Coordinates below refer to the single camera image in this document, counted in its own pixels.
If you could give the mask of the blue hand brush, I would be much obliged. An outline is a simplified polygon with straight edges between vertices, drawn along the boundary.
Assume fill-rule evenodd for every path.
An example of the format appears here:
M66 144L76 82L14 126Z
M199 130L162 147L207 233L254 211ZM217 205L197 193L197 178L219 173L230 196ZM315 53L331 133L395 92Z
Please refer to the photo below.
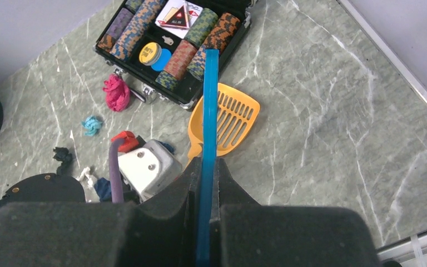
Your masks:
M203 150L196 236L196 266L210 266L210 217L217 149L219 50L207 49L203 82Z

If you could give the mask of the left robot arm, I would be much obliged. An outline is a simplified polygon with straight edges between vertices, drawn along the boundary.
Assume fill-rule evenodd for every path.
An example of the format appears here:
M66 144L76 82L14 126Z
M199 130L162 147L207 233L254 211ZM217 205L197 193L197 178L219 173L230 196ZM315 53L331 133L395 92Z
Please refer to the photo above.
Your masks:
M28 177L12 185L0 199L0 208L11 202L85 202L85 192L75 178L55 173Z

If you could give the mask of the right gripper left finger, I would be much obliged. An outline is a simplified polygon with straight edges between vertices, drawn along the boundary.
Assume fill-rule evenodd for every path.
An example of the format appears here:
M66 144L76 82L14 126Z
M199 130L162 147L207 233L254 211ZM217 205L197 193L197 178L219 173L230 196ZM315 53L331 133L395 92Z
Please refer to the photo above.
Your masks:
M0 208L0 266L193 266L193 159L144 203L14 202Z

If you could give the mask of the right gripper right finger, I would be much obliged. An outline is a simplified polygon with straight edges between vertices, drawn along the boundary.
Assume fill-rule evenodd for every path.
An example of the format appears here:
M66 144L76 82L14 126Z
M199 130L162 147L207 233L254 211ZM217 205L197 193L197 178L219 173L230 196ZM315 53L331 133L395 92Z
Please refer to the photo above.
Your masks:
M370 230L353 210L267 206L233 178L223 159L213 175L211 266L380 266Z

